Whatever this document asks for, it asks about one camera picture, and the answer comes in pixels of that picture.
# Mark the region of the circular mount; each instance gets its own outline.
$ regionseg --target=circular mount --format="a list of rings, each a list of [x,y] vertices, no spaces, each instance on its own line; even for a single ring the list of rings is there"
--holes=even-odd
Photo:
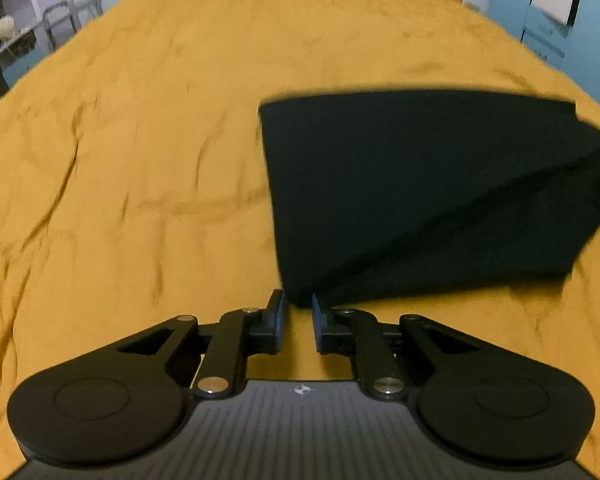
[[[117,362],[115,355],[106,367],[59,365],[14,391],[8,421],[28,458],[64,466],[116,463],[176,430],[185,413],[181,388],[159,367],[147,367],[145,356]]]
[[[450,356],[422,387],[416,412],[463,456],[524,468],[575,458],[594,405],[582,384],[556,368],[485,352]]]

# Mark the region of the black cloth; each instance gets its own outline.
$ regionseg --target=black cloth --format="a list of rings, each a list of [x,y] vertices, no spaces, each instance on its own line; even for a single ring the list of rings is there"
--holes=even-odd
[[[572,103],[461,90],[260,107],[283,287],[333,304],[564,279],[600,225]]]

